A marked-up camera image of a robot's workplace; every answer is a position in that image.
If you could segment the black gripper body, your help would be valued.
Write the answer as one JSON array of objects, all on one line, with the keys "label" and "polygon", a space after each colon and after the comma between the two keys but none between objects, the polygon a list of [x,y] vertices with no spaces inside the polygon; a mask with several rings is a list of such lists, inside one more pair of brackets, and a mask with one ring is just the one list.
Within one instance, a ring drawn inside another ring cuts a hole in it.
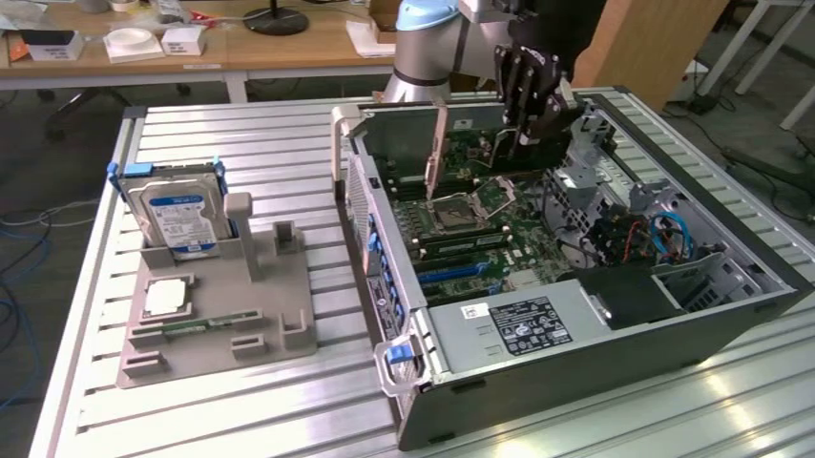
[{"label": "black gripper body", "polygon": [[588,48],[603,14],[603,0],[509,1],[512,49],[557,56],[569,81],[576,59]]}]

